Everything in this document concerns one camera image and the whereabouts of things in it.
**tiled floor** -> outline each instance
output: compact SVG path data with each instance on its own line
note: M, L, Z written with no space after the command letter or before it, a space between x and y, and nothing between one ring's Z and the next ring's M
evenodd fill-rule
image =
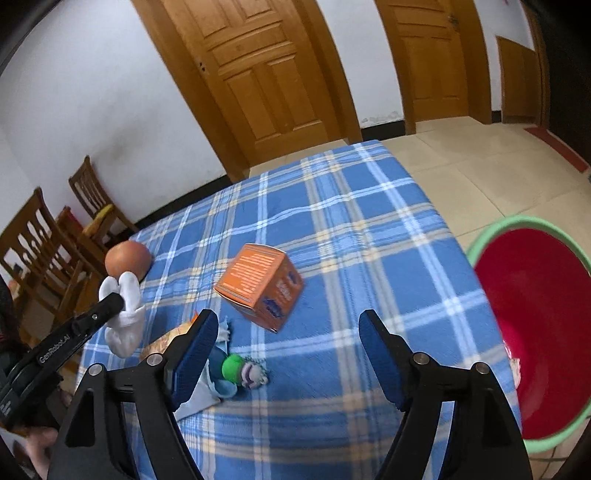
M419 122L417 134L382 143L410 172L445 218L464 250L494 221L523 213L542 217L591 255L591 184L529 125L482 125L470 117ZM315 153L319 145L251 169L251 177ZM534 480L551 478L572 450L575 435L532 460Z

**blue plaid tablecloth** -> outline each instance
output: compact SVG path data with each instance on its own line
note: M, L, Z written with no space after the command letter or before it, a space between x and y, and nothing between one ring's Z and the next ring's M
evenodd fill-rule
M260 359L268 385L179 422L206 479L372 479L401 415L387 402L359 341L375 309L390 332L443 365L491 365L519 418L509 362L484 292L423 191L372 141L245 180L135 237L154 256L142 284L142 346L210 308L229 322L229 349ZM245 320L213 291L245 243L285 251L305 281L278 334ZM100 330L82 369L137 364L112 355ZM445 404L425 478L437 478L452 407ZM130 438L153 478L132 407Z

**bucket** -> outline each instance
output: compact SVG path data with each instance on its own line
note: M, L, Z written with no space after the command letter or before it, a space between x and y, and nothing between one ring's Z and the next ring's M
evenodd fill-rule
M513 216L468 249L520 377L528 453L554 448L591 411L591 262L545 220Z

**green ball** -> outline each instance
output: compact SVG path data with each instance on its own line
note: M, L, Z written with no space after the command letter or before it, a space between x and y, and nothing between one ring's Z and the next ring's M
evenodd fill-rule
M233 353L226 358L222 363L222 375L229 382L235 383L236 385L242 384L242 377L240 372L242 367L246 363L240 355Z

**yellow cushion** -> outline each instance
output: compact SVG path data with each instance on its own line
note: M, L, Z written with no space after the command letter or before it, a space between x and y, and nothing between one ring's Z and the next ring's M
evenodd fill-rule
M107 215L113 211L113 208L114 206L112 203L105 205L103 208L101 208L100 211L95 215L94 220L92 220L91 223L84 227L84 230L82 230L82 235L91 237L96 232L98 232L101 224L103 223Z

